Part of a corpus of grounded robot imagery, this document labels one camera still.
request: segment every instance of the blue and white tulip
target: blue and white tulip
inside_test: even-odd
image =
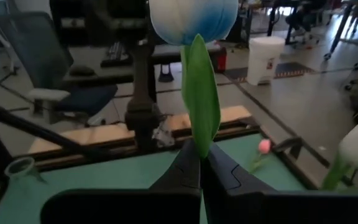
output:
[[[197,34],[205,42],[226,38],[236,21],[238,0],[149,0],[156,33],[172,45],[191,45]]]

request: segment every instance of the white trash bin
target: white trash bin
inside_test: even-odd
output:
[[[249,40],[248,83],[270,83],[284,45],[285,39],[281,37],[257,37]]]

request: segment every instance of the table surface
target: table surface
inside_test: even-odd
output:
[[[248,169],[262,139],[259,134],[217,142],[217,145]],[[43,204],[53,195],[68,189],[147,189],[169,167],[177,152],[101,162],[42,173],[47,184],[25,177],[11,182],[0,203],[0,224],[36,224]],[[282,161],[269,155],[255,176],[277,190],[305,190]],[[200,223],[207,223],[201,203]]]
[[[221,46],[215,43],[208,43],[206,44],[208,51],[210,53],[218,52],[221,50]],[[169,57],[169,56],[180,56],[180,46],[174,45],[157,45],[154,49],[153,57]],[[104,79],[104,78],[117,78],[117,77],[126,77],[129,75],[133,75],[134,70],[132,66],[119,66],[119,67],[111,67],[111,68],[93,68],[96,75],[92,76],[71,76],[67,73],[63,77],[64,82],[78,82],[78,81],[85,81],[85,80],[97,80],[97,79]]]

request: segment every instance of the chair armrest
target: chair armrest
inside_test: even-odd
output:
[[[45,101],[60,101],[70,95],[69,92],[64,90],[50,90],[44,88],[35,88],[28,93],[28,96],[33,100]]]

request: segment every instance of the wooden board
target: wooden board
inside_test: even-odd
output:
[[[251,114],[243,106],[232,106],[221,109],[221,123],[235,121],[239,118],[250,117]],[[172,131],[191,127],[188,114],[174,115],[168,118],[168,125]],[[62,136],[82,145],[97,144],[120,139],[132,139],[135,134],[128,131],[125,124],[105,125],[83,128],[60,133]],[[60,146],[46,140],[36,138],[30,147],[29,154],[59,150]]]

